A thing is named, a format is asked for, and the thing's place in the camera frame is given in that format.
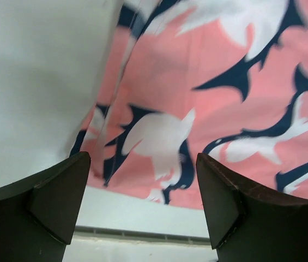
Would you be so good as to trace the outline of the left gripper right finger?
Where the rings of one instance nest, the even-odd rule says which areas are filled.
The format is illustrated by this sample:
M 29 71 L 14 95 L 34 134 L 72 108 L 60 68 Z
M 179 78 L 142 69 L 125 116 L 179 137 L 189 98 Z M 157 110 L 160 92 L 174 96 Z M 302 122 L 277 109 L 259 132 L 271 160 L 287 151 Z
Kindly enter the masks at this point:
M 308 261 L 308 199 L 268 188 L 204 153 L 196 172 L 220 261 Z

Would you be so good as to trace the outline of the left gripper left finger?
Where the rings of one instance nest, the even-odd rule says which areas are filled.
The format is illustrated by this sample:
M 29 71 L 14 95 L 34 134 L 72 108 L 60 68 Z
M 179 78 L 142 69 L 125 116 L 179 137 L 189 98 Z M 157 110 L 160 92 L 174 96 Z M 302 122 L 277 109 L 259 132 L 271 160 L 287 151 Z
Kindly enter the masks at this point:
M 0 261 L 62 261 L 86 188 L 90 156 L 79 152 L 0 188 Z

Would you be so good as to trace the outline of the pink shark print shorts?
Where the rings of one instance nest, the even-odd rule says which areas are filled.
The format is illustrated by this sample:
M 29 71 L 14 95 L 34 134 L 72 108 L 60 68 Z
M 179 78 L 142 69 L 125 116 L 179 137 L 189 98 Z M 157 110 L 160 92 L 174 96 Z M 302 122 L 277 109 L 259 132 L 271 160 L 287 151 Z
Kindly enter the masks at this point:
M 202 208 L 199 153 L 308 199 L 308 1 L 125 1 L 79 151 L 160 204 Z

